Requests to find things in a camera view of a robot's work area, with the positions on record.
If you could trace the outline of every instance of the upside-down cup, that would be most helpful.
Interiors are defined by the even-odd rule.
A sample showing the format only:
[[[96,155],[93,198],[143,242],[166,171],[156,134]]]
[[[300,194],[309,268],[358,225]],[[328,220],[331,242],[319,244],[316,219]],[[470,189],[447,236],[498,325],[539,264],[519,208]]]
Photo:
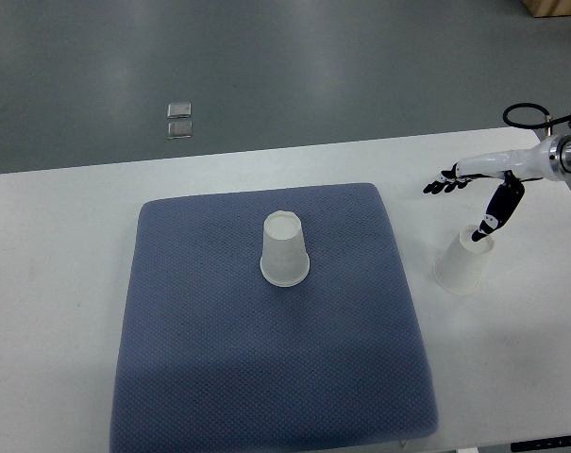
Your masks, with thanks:
[[[311,268],[302,223],[293,212],[278,210],[264,221],[260,269],[270,283],[290,287],[301,282]]]
[[[454,294],[467,295],[479,285],[482,272],[489,260],[495,241],[487,236],[480,241],[472,241],[472,233],[477,226],[466,226],[455,237],[432,268],[436,281]]]

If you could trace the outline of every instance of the white robotic arm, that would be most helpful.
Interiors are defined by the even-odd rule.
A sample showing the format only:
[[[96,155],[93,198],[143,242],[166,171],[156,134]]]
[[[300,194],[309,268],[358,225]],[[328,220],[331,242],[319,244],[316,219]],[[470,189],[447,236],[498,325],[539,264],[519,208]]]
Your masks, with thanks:
[[[551,127],[567,119],[570,119],[571,126],[571,115],[556,120],[556,122],[546,121],[534,126],[512,123],[508,120],[507,114],[517,107],[535,106],[519,104],[506,109],[503,119],[511,126],[530,129],[542,126]],[[548,115],[545,109],[537,107]],[[564,181],[570,174],[571,137],[555,135],[547,137],[531,149],[502,151],[462,159],[450,170],[443,170],[435,181],[426,186],[424,193],[436,194],[442,191],[449,193],[456,188],[463,189],[469,182],[480,177],[503,179],[503,183],[497,188],[486,209],[484,219],[472,235],[472,240],[477,242],[507,223],[524,195],[523,182],[543,178]]]

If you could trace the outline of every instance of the translucent cup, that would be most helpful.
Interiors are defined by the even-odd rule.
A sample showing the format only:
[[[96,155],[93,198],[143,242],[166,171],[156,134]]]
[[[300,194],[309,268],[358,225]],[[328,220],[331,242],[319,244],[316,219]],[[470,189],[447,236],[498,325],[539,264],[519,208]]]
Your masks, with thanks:
[[[293,212],[278,210],[264,221],[260,269],[270,283],[290,287],[301,282],[311,268],[302,223]]]
[[[477,243],[472,233],[477,226],[466,226],[432,268],[436,281],[454,294],[467,295],[479,285],[495,241],[487,236]]]

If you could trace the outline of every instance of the blue cushion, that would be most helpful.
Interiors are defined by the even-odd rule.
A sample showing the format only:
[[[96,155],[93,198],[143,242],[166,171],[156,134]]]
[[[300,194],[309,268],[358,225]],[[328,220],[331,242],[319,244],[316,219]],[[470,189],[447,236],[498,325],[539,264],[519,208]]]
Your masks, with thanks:
[[[263,221],[292,210],[311,270],[260,271]],[[423,437],[431,374],[371,184],[187,196],[141,210],[111,452],[305,450]]]

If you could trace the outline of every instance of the robotic hand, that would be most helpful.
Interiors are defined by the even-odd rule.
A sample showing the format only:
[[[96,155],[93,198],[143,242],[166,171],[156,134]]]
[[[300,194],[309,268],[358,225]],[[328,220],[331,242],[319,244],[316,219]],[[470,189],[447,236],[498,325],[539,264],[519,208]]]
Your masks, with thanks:
[[[513,109],[532,107],[546,115],[546,121],[539,125],[519,125],[508,119]],[[429,183],[424,193],[450,193],[455,189],[463,189],[472,180],[479,177],[494,177],[503,179],[497,188],[484,219],[472,235],[474,242],[503,227],[512,217],[515,208],[524,195],[523,182],[538,179],[565,181],[571,174],[571,136],[551,136],[551,128],[559,123],[570,120],[571,114],[552,121],[549,112],[535,104],[516,104],[503,113],[503,121],[509,126],[524,129],[546,128],[546,137],[534,148],[528,150],[503,151],[484,154],[473,158],[462,159],[455,163],[450,170],[443,170],[438,178]]]

